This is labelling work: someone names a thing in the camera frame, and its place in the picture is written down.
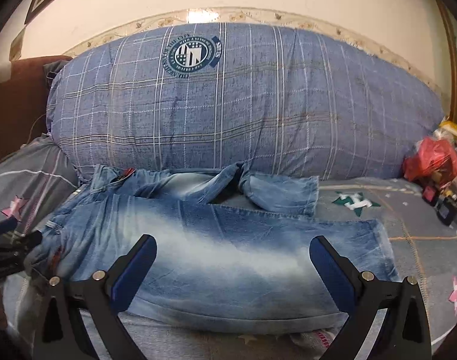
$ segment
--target metal screw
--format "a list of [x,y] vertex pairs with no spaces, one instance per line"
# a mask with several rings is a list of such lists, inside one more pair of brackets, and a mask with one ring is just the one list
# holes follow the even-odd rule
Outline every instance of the metal screw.
[[102,280],[105,277],[105,271],[96,271],[93,273],[93,280]]
[[58,276],[53,276],[53,278],[51,278],[48,283],[50,284],[50,286],[56,286],[58,283],[60,282],[60,278]]
[[417,284],[417,281],[416,281],[416,277],[415,276],[408,276],[407,277],[407,281],[410,283],[410,284]]
[[375,275],[370,271],[363,271],[362,278],[364,278],[367,281],[371,281],[375,278]]

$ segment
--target clutter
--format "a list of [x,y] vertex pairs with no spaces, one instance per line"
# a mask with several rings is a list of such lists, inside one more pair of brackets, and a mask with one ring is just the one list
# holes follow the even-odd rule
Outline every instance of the clutter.
[[422,193],[422,199],[425,200],[428,204],[432,207],[438,203],[438,199],[440,196],[440,181],[441,181],[441,173],[439,171],[435,171],[432,173],[428,184],[424,187]]
[[457,123],[453,123],[450,120],[444,120],[439,126],[439,130],[450,133],[457,140]]
[[444,199],[436,207],[437,216],[444,225],[450,226],[457,215],[457,194],[450,189],[446,189],[442,192],[442,195]]
[[434,132],[433,132],[433,137],[436,139],[436,140],[441,140],[441,139],[445,139],[447,140],[448,142],[450,142],[451,144],[454,144],[455,143],[455,138],[453,137],[453,134],[443,128],[438,128],[436,129]]
[[404,160],[403,171],[408,181],[431,176],[433,172],[439,171],[440,185],[447,185],[457,176],[457,152],[445,139],[425,137],[418,152]]

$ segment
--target blue gripper pad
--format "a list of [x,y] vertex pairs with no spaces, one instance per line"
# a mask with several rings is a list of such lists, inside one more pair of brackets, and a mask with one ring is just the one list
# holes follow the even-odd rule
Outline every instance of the blue gripper pad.
[[112,286],[110,305],[115,312],[128,309],[156,256],[157,242],[155,238],[151,235],[143,235],[131,251],[126,256],[121,257],[131,257],[131,259]]
[[345,273],[318,238],[310,242],[309,254],[338,309],[351,314],[356,305],[355,290]]

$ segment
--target blue denim jeans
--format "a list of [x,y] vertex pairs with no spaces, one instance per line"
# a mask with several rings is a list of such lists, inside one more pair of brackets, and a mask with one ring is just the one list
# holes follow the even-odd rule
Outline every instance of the blue denim jeans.
[[[38,271],[58,250],[56,274],[84,280],[108,269],[142,234],[158,254],[129,312],[174,326],[284,334],[340,325],[340,313],[308,255],[324,235],[359,270],[396,280],[393,254],[376,220],[310,218],[318,179],[261,175],[242,164],[210,171],[96,169],[90,185],[55,212],[28,259]],[[230,183],[257,210],[208,204]]]

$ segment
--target circular logo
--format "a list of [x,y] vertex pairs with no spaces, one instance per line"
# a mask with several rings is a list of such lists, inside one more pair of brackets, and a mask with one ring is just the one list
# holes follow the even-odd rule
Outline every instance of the circular logo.
[[215,67],[221,54],[222,44],[216,36],[206,39],[184,35],[168,44],[163,54],[163,66],[172,76],[188,78],[189,73],[207,65]]

